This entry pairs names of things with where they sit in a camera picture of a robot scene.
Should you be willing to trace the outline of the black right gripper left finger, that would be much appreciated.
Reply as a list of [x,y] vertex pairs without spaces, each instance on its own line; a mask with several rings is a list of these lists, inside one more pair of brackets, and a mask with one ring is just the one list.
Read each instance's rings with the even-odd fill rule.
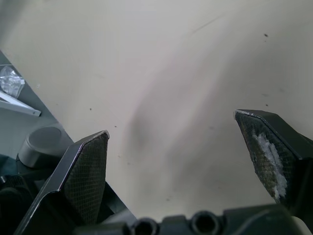
[[108,131],[70,145],[14,235],[71,235],[97,222],[105,190]]

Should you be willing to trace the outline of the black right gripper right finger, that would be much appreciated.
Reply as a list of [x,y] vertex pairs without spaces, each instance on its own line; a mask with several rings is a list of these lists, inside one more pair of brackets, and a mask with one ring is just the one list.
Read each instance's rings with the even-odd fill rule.
[[296,216],[313,214],[313,141],[280,116],[235,110],[254,170],[275,200]]

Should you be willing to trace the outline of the grey cylindrical robot joint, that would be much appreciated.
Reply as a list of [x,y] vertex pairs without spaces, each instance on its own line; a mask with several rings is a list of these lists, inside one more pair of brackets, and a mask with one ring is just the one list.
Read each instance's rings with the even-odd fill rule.
[[18,157],[26,167],[44,168],[56,166],[63,153],[61,130],[56,127],[43,127],[26,137]]

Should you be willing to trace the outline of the black ribbed robot part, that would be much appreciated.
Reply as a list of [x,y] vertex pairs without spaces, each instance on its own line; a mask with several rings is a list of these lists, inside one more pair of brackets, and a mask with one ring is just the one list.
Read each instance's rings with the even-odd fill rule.
[[0,235],[13,235],[33,198],[21,176],[6,176],[0,183]]

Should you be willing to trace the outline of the white metal bar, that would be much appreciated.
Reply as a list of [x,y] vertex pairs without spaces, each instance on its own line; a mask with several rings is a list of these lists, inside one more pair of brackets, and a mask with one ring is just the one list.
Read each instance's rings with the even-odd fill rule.
[[35,117],[39,117],[41,115],[41,111],[24,104],[2,91],[0,91],[0,108]]

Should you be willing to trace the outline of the clear crumpled plastic bag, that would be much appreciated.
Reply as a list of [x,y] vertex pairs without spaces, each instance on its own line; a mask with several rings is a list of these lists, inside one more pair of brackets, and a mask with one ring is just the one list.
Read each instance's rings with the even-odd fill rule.
[[0,87],[6,94],[17,99],[24,85],[23,77],[19,76],[10,66],[4,66],[0,70]]

